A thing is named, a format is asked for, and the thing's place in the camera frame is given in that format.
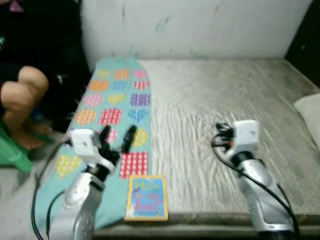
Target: children's book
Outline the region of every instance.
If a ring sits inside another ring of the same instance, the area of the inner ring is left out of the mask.
[[[124,219],[127,221],[168,220],[167,187],[164,176],[130,176]]]

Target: teal fabric mat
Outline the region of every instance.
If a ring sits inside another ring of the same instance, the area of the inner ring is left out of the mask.
[[[96,215],[96,228],[123,219],[126,211],[129,176],[151,173],[151,86],[146,71],[133,59],[105,58],[96,68],[69,129],[91,128],[101,131],[112,127],[108,141],[116,147],[122,143],[127,129],[135,124],[138,131],[131,152],[122,155],[116,171],[105,182],[106,188]],[[52,199],[68,188],[84,169],[71,147],[62,146],[56,166],[40,188],[36,202],[36,222],[43,229]],[[54,218],[63,197],[52,209]]]

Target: black cable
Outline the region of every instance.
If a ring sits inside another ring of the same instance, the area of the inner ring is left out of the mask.
[[[36,183],[35,183],[35,189],[33,192],[32,205],[31,205],[31,225],[32,225],[32,229],[33,229],[33,232],[34,232],[36,238],[38,240],[44,240],[43,237],[41,236],[41,234],[38,230],[37,224],[36,224],[36,216],[35,216],[36,199],[37,199],[37,192],[38,192],[38,189],[40,186],[40,181],[39,181],[39,179],[37,179],[37,177],[36,177],[35,181],[36,181]]]
[[[51,201],[50,205],[49,205],[49,208],[48,208],[48,211],[46,212],[46,221],[45,221],[45,233],[46,235],[48,236],[48,239],[50,238],[49,237],[49,233],[50,233],[50,219],[51,219],[51,210],[52,210],[52,207],[54,206],[56,200],[62,195],[64,194],[65,191],[61,191],[59,192]]]
[[[285,199],[286,202],[288,203],[289,208],[292,209],[291,203],[290,203],[290,201],[289,201],[289,198],[288,198],[285,190],[282,188],[282,186],[281,186],[279,183],[277,184],[277,186],[278,186],[278,188],[280,189],[280,192],[282,193],[282,195],[284,196],[284,199]]]
[[[37,174],[35,174],[35,188],[34,188],[34,192],[33,192],[33,197],[32,197],[32,204],[31,204],[31,225],[32,225],[32,229],[33,232],[36,236],[36,238],[38,240],[44,240],[44,238],[41,236],[39,229],[37,227],[37,223],[36,223],[36,202],[37,202],[37,193],[38,190],[40,188],[40,183],[41,180],[47,170],[47,167],[49,166],[49,163],[51,162],[50,159],[52,159],[53,155],[58,151],[59,147],[62,145],[63,143],[59,143],[52,151],[52,153],[49,156],[49,160],[45,163],[42,171],[40,172],[39,176],[37,176]]]
[[[220,162],[222,162],[224,165],[226,165],[227,167],[231,168],[232,170],[234,170],[235,172],[237,172],[238,174],[240,174],[241,176],[249,179],[250,181],[254,182],[256,185],[258,185],[260,188],[262,188],[264,191],[266,191],[268,194],[270,194],[275,200],[277,200],[282,206],[283,208],[288,212],[288,214],[290,215],[292,221],[293,221],[293,228],[294,228],[294,234],[295,234],[295,238],[296,240],[300,240],[301,236],[300,236],[300,229],[299,229],[299,225],[298,225],[298,221],[296,219],[295,214],[293,213],[293,211],[287,206],[287,204],[284,203],[284,201],[282,201],[282,199],[280,197],[278,197],[273,191],[271,191],[267,186],[265,186],[264,184],[262,184],[261,182],[255,180],[254,178],[252,178],[251,176],[249,176],[248,174],[242,172],[241,170],[237,169],[236,167],[234,167],[232,164],[228,163],[227,161],[225,161],[220,154],[217,151],[217,147],[215,146],[215,142],[216,139],[220,137],[219,134],[217,134],[216,136],[214,136],[213,141],[211,143],[211,147],[213,150],[213,153],[215,154],[215,156],[218,158],[218,160]]]

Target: pink heart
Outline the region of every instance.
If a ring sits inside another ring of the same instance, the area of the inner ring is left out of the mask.
[[[89,107],[96,107],[104,101],[104,96],[100,93],[89,94],[84,97],[84,103]]]
[[[144,79],[148,76],[145,70],[134,70],[133,75],[139,79]]]
[[[106,142],[109,144],[109,143],[112,143],[113,141],[115,141],[117,138],[117,130],[111,128],[110,132],[109,132],[109,136],[106,140]]]
[[[145,90],[150,86],[149,81],[135,81],[134,87],[139,90]]]

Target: green stool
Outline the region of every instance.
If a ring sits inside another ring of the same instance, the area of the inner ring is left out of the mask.
[[[28,158],[30,151],[16,144],[5,129],[4,124],[0,122],[0,165],[14,165],[22,172],[31,172],[33,163]]]

